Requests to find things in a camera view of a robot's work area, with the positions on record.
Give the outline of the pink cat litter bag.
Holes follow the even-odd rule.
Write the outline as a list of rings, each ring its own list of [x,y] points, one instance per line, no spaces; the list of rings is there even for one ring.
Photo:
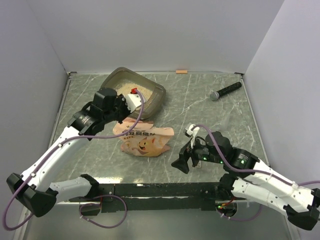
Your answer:
[[[154,127],[152,121],[139,121],[128,133],[121,136],[121,150],[138,157],[158,157],[168,151],[169,140],[174,136],[171,127]]]

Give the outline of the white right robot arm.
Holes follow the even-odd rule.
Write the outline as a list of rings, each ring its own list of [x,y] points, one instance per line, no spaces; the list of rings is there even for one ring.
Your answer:
[[[188,174],[188,160],[222,164],[226,171],[217,193],[222,199],[246,199],[269,207],[296,227],[310,231],[320,221],[320,190],[297,184],[274,171],[254,154],[231,145],[219,131],[205,138],[192,136],[172,167]]]

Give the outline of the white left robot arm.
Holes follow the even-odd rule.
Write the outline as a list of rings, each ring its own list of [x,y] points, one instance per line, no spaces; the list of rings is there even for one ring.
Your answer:
[[[106,124],[122,123],[144,101],[137,90],[123,95],[111,88],[100,88],[92,101],[73,114],[61,135],[32,166],[20,174],[8,176],[6,183],[13,194],[11,199],[19,201],[38,218],[66,200],[76,197],[95,200],[99,195],[99,183],[90,175],[82,174],[63,182],[54,179],[78,150],[92,139],[100,138],[98,134]]]

